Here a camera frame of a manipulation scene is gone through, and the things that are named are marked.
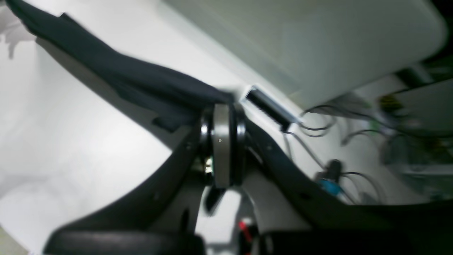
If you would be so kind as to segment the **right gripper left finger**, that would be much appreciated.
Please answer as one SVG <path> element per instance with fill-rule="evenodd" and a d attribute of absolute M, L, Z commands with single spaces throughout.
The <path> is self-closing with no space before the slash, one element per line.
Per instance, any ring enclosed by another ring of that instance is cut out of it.
<path fill-rule="evenodd" d="M 134 190 L 56 230 L 46 255 L 204 255 L 195 234 L 205 187 L 231 185 L 231 107 L 205 109 L 183 142 Z"/>

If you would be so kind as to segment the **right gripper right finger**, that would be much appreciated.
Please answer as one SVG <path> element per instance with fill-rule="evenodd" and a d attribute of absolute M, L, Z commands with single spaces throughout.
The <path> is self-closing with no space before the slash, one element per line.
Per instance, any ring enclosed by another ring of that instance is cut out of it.
<path fill-rule="evenodd" d="M 251 255 L 451 255 L 452 201 L 346 205 L 321 189 L 278 144 L 230 106 L 231 167 L 256 210 Z"/>

